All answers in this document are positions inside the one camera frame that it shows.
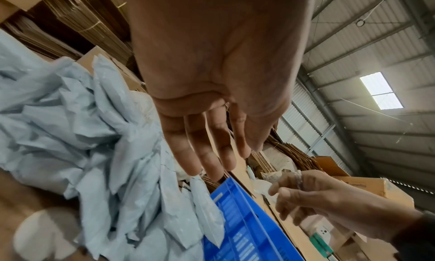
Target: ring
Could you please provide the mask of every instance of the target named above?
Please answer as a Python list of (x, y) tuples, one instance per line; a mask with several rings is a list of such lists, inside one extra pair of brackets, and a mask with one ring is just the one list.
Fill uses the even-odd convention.
[(304, 184), (302, 182), (302, 172), (298, 169), (298, 171), (295, 172), (296, 177), (296, 186), (299, 190), (304, 190)]

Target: ceiling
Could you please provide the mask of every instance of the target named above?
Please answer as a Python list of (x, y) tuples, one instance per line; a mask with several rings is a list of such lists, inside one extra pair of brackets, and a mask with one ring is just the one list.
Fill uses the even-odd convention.
[[(316, 0), (303, 69), (369, 167), (435, 192), (435, 0), (416, 3)], [(403, 108), (379, 109), (360, 80), (376, 72)]]

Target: warehouse wall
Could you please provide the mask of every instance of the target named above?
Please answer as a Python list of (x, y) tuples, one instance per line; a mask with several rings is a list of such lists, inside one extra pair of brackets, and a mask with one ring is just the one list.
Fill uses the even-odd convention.
[(361, 175), (358, 163), (308, 93), (295, 84), (292, 104), (278, 124), (278, 135), (309, 155), (331, 156), (350, 175)]

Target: plastic crate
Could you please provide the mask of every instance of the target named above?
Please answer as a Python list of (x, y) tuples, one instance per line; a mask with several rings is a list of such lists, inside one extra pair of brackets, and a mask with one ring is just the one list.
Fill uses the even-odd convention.
[(228, 178), (212, 199), (225, 217), (225, 238), (217, 248), (204, 238), (205, 261), (303, 261), (281, 228)]

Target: green object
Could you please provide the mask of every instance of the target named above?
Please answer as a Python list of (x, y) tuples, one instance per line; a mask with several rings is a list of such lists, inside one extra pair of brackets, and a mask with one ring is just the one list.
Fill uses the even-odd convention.
[(328, 246), (328, 244), (326, 244), (325, 241), (323, 241), (323, 239), (317, 233), (311, 235), (309, 237), (309, 240), (314, 245), (314, 247), (320, 252), (320, 254), (325, 258), (328, 258), (328, 256), (330, 256), (334, 252), (331, 249), (331, 247)]

